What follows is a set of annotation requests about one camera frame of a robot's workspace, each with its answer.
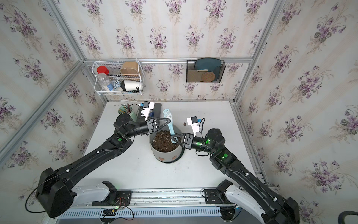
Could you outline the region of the grey ceramic pot with soil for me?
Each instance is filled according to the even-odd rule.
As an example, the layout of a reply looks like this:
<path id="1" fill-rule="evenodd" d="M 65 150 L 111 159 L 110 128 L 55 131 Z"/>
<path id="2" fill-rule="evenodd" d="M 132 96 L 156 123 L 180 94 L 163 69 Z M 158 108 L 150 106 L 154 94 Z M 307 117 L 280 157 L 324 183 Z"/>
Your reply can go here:
<path id="1" fill-rule="evenodd" d="M 159 152 L 171 152 L 179 147 L 177 144 L 172 143 L 170 131 L 167 130 L 150 134 L 149 143 L 152 152 L 154 152 L 154 150 Z"/>

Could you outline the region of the light teal scrub brush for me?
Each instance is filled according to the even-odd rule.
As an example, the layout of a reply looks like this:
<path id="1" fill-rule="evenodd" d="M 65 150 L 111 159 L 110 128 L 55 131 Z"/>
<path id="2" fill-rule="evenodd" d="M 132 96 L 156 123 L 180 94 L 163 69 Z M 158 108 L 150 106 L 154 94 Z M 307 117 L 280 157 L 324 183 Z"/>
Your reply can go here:
<path id="1" fill-rule="evenodd" d="M 163 115 L 164 115 L 164 118 L 170 119 L 170 122 L 169 122 L 167 125 L 168 125 L 168 127 L 169 127 L 170 135 L 171 135 L 171 136 L 174 136 L 174 135 L 175 135 L 175 131 L 174 131 L 174 128 L 173 128 L 173 119 L 172 119 L 171 110 L 170 110 L 170 109 L 165 109 L 165 110 L 163 110 Z"/>

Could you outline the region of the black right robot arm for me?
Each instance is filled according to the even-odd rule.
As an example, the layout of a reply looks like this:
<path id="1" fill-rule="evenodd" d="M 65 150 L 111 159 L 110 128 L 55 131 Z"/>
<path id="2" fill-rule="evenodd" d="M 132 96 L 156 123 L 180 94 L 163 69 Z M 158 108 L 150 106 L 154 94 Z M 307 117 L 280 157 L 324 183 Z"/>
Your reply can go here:
<path id="1" fill-rule="evenodd" d="M 190 133 L 172 135 L 171 139 L 185 149 L 208 152 L 214 168 L 227 175 L 218 190 L 225 198 L 257 218 L 262 224 L 298 224 L 299 206 L 271 190 L 225 147 L 221 130 L 212 128 L 204 138 Z"/>

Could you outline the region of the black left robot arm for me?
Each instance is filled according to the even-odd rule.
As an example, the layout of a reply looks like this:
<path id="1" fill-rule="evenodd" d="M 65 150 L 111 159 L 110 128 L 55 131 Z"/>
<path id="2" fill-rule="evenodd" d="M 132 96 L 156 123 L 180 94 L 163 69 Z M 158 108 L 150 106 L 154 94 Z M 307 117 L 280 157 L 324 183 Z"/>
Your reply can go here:
<path id="1" fill-rule="evenodd" d="M 130 115 L 121 114 L 114 122 L 114 134 L 102 145 L 64 167 L 48 168 L 41 173 L 35 197 L 50 218 L 65 213 L 76 204 L 97 202 L 115 204 L 117 189 L 108 181 L 80 189 L 77 183 L 104 163 L 123 154 L 132 144 L 132 136 L 154 133 L 171 122 L 169 118 L 149 118 L 135 122 Z"/>

